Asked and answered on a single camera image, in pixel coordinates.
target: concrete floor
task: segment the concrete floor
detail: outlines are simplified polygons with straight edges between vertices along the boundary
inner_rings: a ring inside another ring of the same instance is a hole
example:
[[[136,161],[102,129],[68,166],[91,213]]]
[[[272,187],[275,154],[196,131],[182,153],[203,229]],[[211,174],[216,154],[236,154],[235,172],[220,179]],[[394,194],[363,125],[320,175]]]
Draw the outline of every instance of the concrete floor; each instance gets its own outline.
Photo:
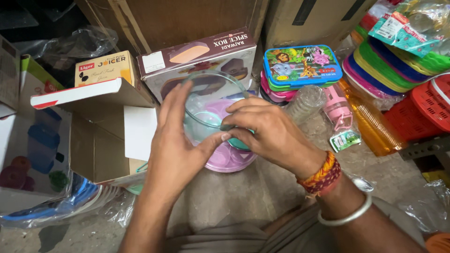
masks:
[[[330,149],[320,115],[301,126],[317,146]],[[375,181],[373,194],[390,203],[411,195],[426,182],[416,165],[398,154],[375,157],[366,144],[336,154],[343,169]],[[292,174],[262,158],[241,172],[220,174],[203,169],[176,203],[168,235],[184,235],[214,226],[225,217],[263,226],[304,201]],[[2,253],[113,253],[125,229],[104,217],[44,229],[1,229]]]

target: hand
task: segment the hand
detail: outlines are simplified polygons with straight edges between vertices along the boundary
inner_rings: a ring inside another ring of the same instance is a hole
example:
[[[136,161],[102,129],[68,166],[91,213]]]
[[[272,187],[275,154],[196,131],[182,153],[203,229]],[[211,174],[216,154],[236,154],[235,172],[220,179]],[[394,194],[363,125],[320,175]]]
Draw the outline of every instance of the hand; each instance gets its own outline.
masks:
[[[326,152],[309,142],[281,107],[252,96],[232,104],[226,111],[231,114],[223,119],[222,125],[239,126],[228,131],[233,137],[300,179],[314,175],[325,162]]]
[[[231,138],[229,133],[217,132],[196,147],[191,144],[183,127],[185,103],[191,88],[192,82],[183,87],[178,84],[161,105],[143,189],[145,193],[156,194],[158,199],[175,202],[214,150]]]

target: silver bangle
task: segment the silver bangle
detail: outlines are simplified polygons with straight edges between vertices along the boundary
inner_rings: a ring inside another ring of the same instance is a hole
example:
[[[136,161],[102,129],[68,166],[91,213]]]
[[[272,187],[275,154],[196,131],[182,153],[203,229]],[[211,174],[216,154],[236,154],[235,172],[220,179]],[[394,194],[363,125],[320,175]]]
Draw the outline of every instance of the silver bangle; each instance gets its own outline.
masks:
[[[365,195],[366,195],[366,200],[365,200],[364,204],[350,216],[340,219],[340,220],[336,220],[336,221],[327,221],[322,218],[322,210],[319,210],[317,219],[319,220],[320,223],[324,224],[325,226],[342,226],[344,224],[347,224],[347,223],[351,222],[352,220],[359,218],[370,208],[370,206],[372,206],[372,195],[370,195],[369,193],[365,193]]]

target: cardboard box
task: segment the cardboard box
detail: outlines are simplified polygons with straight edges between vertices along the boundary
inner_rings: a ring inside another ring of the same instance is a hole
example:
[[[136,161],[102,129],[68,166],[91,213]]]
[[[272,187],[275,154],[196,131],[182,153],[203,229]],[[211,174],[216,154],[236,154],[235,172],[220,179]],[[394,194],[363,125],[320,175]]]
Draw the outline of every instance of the cardboard box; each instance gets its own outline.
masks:
[[[243,27],[141,55],[138,65],[142,80],[161,103],[189,74],[205,69],[228,73],[248,89],[255,51],[256,44]]]
[[[127,187],[143,183],[145,172],[136,172],[140,161],[125,157],[124,105],[153,107],[136,89],[119,77],[33,96],[31,105],[73,112],[69,163],[74,172],[96,184]]]
[[[150,103],[154,103],[153,96],[148,88],[142,86],[135,68],[135,60],[128,51],[77,63],[75,67],[75,87],[112,80],[118,77],[123,77],[136,88],[136,91],[143,98]]]
[[[75,0],[89,22],[113,29],[134,57],[247,26],[258,41],[269,0]]]
[[[0,120],[0,213],[9,214],[66,197],[71,184],[69,134],[72,114],[60,108],[38,111],[32,95],[63,89],[29,55],[21,67],[16,114]]]
[[[335,50],[377,0],[273,0],[265,19],[265,49],[327,45]]]
[[[0,36],[0,117],[17,111],[19,103],[20,52]]]

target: cartoon pink hippo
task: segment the cartoon pink hippo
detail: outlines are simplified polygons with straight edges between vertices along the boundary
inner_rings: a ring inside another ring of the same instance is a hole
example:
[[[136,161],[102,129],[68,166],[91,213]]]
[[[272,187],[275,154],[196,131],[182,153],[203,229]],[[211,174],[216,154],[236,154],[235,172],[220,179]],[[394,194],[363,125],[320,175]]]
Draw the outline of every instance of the cartoon pink hippo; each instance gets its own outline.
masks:
[[[330,56],[328,54],[325,54],[322,50],[318,49],[315,51],[312,56],[314,57],[314,60],[312,63],[320,64],[322,67],[325,64],[330,63]]]

